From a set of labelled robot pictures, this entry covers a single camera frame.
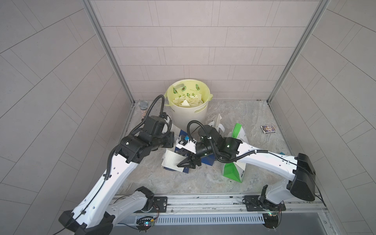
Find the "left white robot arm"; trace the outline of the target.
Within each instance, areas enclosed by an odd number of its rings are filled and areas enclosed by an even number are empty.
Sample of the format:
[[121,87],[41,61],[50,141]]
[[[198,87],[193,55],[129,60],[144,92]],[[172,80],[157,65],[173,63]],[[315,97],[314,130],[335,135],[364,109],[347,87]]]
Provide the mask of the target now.
[[138,188],[119,202],[112,200],[143,158],[160,148],[173,147],[172,119],[163,109],[158,116],[150,115],[157,101],[164,99],[163,95],[157,96],[141,123],[111,150],[106,171],[83,201],[60,215],[59,222],[64,229],[73,235],[108,235],[129,215],[153,207],[154,193],[146,187]]

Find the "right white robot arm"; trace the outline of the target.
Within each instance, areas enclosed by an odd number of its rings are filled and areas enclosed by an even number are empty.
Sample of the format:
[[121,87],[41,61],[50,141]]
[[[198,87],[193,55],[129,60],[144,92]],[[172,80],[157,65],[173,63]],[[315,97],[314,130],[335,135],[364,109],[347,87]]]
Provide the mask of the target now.
[[265,185],[259,196],[244,198],[246,205],[261,211],[281,210],[282,203],[293,197],[307,202],[322,199],[321,194],[315,193],[316,172],[307,155],[286,156],[256,148],[248,144],[242,125],[238,123],[228,137],[222,137],[218,129],[196,120],[189,124],[198,124],[199,140],[191,133],[177,139],[179,154],[186,156],[178,167],[195,169],[201,165],[202,158],[213,155],[223,164],[255,165],[282,176],[283,180]]

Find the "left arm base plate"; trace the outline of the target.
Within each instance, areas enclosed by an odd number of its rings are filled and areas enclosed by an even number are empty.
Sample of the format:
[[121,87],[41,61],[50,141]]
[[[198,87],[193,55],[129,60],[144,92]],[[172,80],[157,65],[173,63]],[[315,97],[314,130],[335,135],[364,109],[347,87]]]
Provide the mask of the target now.
[[167,208],[167,201],[168,201],[167,196],[155,196],[153,205],[151,206],[149,210],[142,209],[142,210],[136,211],[135,213],[156,213],[157,211],[165,213],[166,208]]

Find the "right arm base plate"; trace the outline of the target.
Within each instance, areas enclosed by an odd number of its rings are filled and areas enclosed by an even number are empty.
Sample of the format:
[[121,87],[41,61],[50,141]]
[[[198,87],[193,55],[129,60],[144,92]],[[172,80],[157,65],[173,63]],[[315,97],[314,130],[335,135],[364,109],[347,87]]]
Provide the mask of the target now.
[[284,203],[274,204],[266,199],[260,200],[259,195],[246,195],[244,196],[242,203],[246,206],[248,212],[279,212],[286,210]]

